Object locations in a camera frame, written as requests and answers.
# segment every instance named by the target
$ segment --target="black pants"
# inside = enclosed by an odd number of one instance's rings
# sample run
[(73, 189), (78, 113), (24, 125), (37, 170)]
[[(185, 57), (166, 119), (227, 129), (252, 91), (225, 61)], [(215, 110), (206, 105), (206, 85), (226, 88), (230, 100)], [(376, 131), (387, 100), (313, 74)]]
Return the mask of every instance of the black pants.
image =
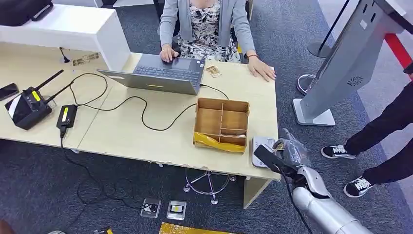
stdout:
[[(413, 122), (413, 82), (363, 130), (348, 139), (344, 148), (358, 155), (379, 143), (390, 133), (402, 130)], [(394, 157), (377, 167), (367, 169), (363, 176), (372, 184), (395, 182), (413, 175), (413, 139)]]

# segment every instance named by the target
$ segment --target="chair wheel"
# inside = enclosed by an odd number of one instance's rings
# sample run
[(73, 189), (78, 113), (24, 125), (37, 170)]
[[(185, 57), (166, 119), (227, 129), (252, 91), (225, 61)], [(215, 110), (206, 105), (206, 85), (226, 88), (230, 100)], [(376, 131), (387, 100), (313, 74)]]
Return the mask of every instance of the chair wheel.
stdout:
[(187, 192), (189, 192), (189, 191), (191, 191), (191, 188), (190, 188), (188, 185), (185, 186), (185, 187), (184, 187), (184, 192), (187, 193)]

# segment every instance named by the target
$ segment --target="woman's hand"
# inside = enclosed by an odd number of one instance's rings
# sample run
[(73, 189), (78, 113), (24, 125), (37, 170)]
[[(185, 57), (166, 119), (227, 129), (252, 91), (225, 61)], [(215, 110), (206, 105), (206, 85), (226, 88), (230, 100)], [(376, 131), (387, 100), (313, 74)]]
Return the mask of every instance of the woman's hand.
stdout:
[(172, 46), (170, 44), (163, 44), (162, 51), (159, 53), (161, 59), (165, 62), (172, 62), (173, 57), (178, 57), (179, 53), (172, 50)]
[(249, 57), (248, 68), (255, 77), (260, 74), (266, 81), (275, 80), (277, 77), (275, 71), (256, 56)]

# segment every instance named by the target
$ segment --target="gray cardigan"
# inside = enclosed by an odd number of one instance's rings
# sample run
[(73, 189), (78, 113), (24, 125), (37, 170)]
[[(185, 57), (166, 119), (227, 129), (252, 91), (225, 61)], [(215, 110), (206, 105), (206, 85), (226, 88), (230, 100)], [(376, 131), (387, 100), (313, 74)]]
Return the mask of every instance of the gray cardigan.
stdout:
[[(164, 12), (160, 23), (161, 45), (172, 44), (178, 12), (182, 39), (193, 40), (189, 3), (190, 0), (165, 0)], [(222, 47), (229, 46), (231, 23), (234, 25), (235, 35), (243, 53), (245, 54), (248, 50), (255, 50), (246, 17), (245, 0), (221, 0), (219, 45)]]

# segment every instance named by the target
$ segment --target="black stanchion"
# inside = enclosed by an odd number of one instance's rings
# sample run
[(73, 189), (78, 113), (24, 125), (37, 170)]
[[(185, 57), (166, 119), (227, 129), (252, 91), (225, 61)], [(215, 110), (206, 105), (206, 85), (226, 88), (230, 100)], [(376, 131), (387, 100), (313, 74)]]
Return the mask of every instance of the black stanchion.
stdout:
[(307, 46), (308, 51), (319, 58), (326, 58), (330, 52), (331, 52), (331, 47), (326, 45), (325, 43), (327, 42), (328, 37), (331, 35), (334, 27), (336, 26), (338, 20), (340, 19), (341, 15), (344, 12), (344, 9), (346, 9), (347, 4), (349, 3), (350, 0), (347, 0), (345, 4), (343, 5), (342, 9), (340, 10), (336, 20), (334, 21), (333, 25), (331, 26), (330, 30), (328, 31), (327, 35), (324, 38), (324, 41), (322, 43), (320, 42), (313, 42)]

